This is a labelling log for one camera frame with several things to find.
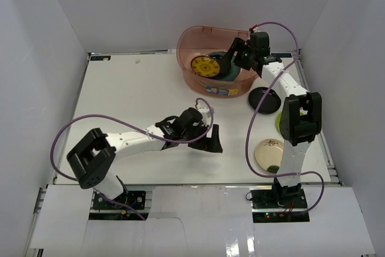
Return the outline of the black glossy plate front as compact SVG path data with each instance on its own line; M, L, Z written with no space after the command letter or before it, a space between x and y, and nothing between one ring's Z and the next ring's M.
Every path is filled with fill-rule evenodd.
M229 70L230 70L230 66L231 66L231 61L229 60L229 58L226 56L223 56L221 59L219 60L216 60L214 59L218 64L219 64L219 68L220 68L220 73L223 73L223 74L228 74L229 73Z

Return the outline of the dark teal ceramic plate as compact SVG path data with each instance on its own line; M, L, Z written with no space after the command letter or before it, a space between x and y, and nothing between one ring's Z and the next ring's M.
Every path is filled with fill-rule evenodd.
M223 56L225 56L225 54L226 53L223 51L216 51L216 52L208 53L206 56L219 60ZM219 80L219 81L234 81L236 77L239 75L241 68L235 65L235 56L232 57L232 60L230 63L231 63L231 66L228 74L220 73L213 79Z

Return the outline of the yellow patterned black plate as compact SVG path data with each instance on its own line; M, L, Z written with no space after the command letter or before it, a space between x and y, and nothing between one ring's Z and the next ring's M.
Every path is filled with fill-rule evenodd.
M212 57L199 55L191 60L192 71L204 78L214 78L221 73L221 66Z

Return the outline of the beige ceramic plate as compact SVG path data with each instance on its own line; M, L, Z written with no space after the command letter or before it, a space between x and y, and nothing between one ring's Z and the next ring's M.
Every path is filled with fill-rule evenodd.
M266 172L276 174L281 165L283 149L282 141L268 138L255 147L254 158Z

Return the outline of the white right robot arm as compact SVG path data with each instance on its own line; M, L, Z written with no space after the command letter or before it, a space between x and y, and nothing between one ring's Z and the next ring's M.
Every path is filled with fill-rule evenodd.
M220 66L225 72L231 64L255 71L283 102L280 117L283 155L277 173L272 176L271 199L275 206L285 208L300 194L306 152L321 132L322 97L296 82L288 67L271 55L269 42L266 32L253 31L248 40L236 37L221 57Z

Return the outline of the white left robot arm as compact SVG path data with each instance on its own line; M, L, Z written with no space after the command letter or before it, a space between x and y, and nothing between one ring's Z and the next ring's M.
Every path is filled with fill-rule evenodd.
M110 172L113 162L143 152L170 149L179 143L196 150L222 153L219 126L212 123L208 107L188 108L143 132L105 133L94 128L66 158L81 188L92 188L103 194L113 208L121 208L126 204L127 193L120 179Z

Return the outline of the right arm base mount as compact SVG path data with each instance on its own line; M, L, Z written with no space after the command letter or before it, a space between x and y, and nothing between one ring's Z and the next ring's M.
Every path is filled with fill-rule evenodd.
M301 189L299 195L289 196L280 201L273 196L272 190L251 190L245 198L251 202L253 209L260 211L275 210L283 212L286 210L288 212L289 209L294 211L307 209L307 200L303 189Z

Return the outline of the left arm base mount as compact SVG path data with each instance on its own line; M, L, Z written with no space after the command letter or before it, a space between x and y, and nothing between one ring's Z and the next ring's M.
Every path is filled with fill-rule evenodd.
M145 208L146 192L127 191L118 198L116 198L115 202L124 203L125 205L129 205L136 210L142 210ZM105 200L98 192L95 191L93 195L91 209L101 211L123 209L123 207Z

